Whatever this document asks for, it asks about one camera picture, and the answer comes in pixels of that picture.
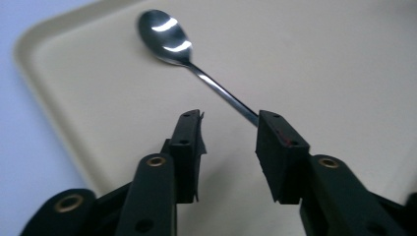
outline spoon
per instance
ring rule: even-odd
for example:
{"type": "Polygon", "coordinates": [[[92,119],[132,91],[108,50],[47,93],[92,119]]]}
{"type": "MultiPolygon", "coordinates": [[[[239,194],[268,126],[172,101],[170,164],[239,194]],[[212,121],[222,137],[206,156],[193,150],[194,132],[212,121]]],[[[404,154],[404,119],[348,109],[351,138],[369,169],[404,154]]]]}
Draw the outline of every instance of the spoon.
{"type": "Polygon", "coordinates": [[[255,112],[191,63],[192,43],[177,20],[162,11],[150,10],[143,13],[139,18],[138,31],[142,41],[157,58],[170,64],[188,68],[258,127],[258,115],[255,112]]]}

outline tray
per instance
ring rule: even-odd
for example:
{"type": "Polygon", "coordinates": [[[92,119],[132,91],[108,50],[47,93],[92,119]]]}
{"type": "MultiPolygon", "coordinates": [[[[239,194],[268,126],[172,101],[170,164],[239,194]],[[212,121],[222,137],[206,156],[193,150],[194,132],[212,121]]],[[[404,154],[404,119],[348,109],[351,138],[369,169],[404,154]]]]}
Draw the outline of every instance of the tray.
{"type": "Polygon", "coordinates": [[[371,191],[416,191],[414,1],[104,0],[41,23],[15,57],[90,187],[105,194],[159,152],[178,116],[206,113],[198,204],[179,235],[302,235],[298,206],[273,204],[256,129],[198,78],[156,59],[135,23],[174,16],[193,62],[253,110],[284,116],[312,146],[344,160],[371,191]]]}

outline beige tray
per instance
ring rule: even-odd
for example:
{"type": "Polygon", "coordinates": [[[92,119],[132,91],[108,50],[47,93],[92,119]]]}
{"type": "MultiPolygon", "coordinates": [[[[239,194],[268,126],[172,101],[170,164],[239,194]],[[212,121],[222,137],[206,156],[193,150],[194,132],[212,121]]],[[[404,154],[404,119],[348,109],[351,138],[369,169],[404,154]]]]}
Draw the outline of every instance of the beige tray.
{"type": "Polygon", "coordinates": [[[252,109],[283,115],[312,153],[344,160],[395,201],[416,191],[415,1],[99,1],[44,22],[16,59],[89,185],[101,195],[159,152],[178,116],[206,113],[198,204],[179,235],[302,235],[298,206],[272,202],[256,129],[135,32],[147,9],[179,20],[193,61],[252,109]]]}

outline utensil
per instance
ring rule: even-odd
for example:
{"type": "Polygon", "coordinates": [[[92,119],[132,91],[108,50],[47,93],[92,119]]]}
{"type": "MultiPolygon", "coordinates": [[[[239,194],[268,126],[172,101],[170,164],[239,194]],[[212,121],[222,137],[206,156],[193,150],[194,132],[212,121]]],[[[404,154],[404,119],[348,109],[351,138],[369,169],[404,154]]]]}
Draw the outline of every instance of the utensil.
{"type": "Polygon", "coordinates": [[[157,58],[188,68],[252,124],[258,126],[258,115],[254,111],[191,63],[192,43],[177,20],[162,11],[150,10],[140,16],[138,31],[142,41],[157,58]]]}

